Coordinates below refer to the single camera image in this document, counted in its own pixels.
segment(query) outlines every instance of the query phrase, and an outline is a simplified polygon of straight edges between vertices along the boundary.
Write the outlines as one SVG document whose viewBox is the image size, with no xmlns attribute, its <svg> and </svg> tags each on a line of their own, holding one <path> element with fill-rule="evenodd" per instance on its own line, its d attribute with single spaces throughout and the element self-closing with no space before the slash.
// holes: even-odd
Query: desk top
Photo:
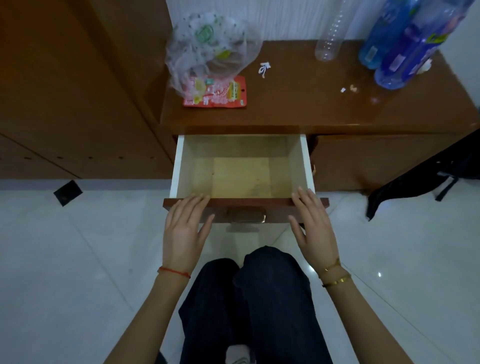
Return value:
<svg viewBox="0 0 480 364">
<path fill-rule="evenodd" d="M 358 61 L 361 42 L 345 42 L 331 62 L 314 57 L 315 43 L 264 42 L 258 58 L 241 72 L 247 84 L 244 108 L 186 108 L 169 88 L 162 126 L 172 134 L 402 134 L 469 133 L 480 125 L 473 102 L 440 52 L 428 72 L 390 91 Z M 265 78 L 258 74 L 261 62 L 272 66 Z"/>
</svg>

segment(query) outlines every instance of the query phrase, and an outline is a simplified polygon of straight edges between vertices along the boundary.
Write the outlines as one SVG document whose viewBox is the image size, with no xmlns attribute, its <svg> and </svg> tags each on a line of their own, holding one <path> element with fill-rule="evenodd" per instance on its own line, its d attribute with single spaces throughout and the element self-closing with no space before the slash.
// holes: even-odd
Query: blue water bottle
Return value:
<svg viewBox="0 0 480 364">
<path fill-rule="evenodd" d="M 465 18 L 474 0 L 425 0 L 375 71 L 375 81 L 395 90 L 416 75 Z"/>
<path fill-rule="evenodd" d="M 365 67 L 371 70 L 380 67 L 385 54 L 400 38 L 420 3 L 421 0 L 387 0 L 359 52 L 359 60 Z"/>
</svg>

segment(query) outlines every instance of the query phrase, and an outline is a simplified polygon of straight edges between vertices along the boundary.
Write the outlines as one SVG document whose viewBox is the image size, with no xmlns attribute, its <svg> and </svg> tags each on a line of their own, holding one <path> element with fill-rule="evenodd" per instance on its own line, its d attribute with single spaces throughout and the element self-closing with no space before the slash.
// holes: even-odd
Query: red string bracelet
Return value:
<svg viewBox="0 0 480 364">
<path fill-rule="evenodd" d="M 177 274 L 180 274 L 181 276 L 187 277 L 188 279 L 191 278 L 190 274 L 188 274 L 187 272 L 179 272 L 177 270 L 173 270 L 173 269 L 165 268 L 165 267 L 160 267 L 157 272 L 160 273 L 161 270 L 164 270 L 164 271 L 167 271 L 167 272 L 172 272 L 172 273 L 177 273 Z"/>
</svg>

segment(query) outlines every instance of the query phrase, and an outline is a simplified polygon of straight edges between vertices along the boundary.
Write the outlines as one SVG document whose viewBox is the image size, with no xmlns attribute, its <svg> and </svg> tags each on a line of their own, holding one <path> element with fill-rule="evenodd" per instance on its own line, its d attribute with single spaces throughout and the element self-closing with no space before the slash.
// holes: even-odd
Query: tile floor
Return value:
<svg viewBox="0 0 480 364">
<path fill-rule="evenodd" d="M 79 181 L 84 193 L 61 207 L 53 191 L 66 182 L 0 181 L 3 363 L 102 363 L 161 264 L 169 181 Z M 441 203 L 433 193 L 384 202 L 370 222 L 364 196 L 322 196 L 330 197 L 344 265 L 412 360 L 478 362 L 480 184 L 461 181 Z M 290 229 L 279 233 L 265 240 L 259 234 L 271 231 L 246 230 L 221 244 L 212 233 L 194 275 L 210 259 L 241 260 L 265 243 L 291 253 L 311 280 L 334 363 L 357 363 Z M 175 314 L 162 345 L 169 363 L 178 363 L 182 341 Z"/>
</svg>

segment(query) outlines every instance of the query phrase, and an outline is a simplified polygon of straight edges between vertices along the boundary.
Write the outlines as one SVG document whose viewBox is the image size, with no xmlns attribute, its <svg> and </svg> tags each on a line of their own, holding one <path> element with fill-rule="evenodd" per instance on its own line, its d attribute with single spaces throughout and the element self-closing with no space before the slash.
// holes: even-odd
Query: open drawer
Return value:
<svg viewBox="0 0 480 364">
<path fill-rule="evenodd" d="M 192 193 L 209 194 L 202 221 L 285 223 L 301 218 L 291 199 L 313 191 L 305 135 L 180 135 L 167 210 Z M 328 207 L 328 199 L 322 199 Z"/>
</svg>

